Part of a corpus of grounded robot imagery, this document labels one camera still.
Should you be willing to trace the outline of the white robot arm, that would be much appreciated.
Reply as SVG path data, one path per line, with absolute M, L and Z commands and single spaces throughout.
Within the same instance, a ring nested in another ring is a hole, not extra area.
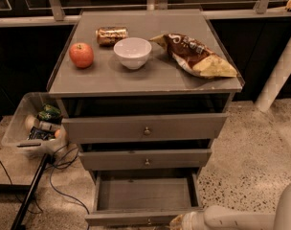
M 291 230 L 291 184 L 282 192 L 275 214 L 237 211 L 210 206 L 179 215 L 170 230 Z

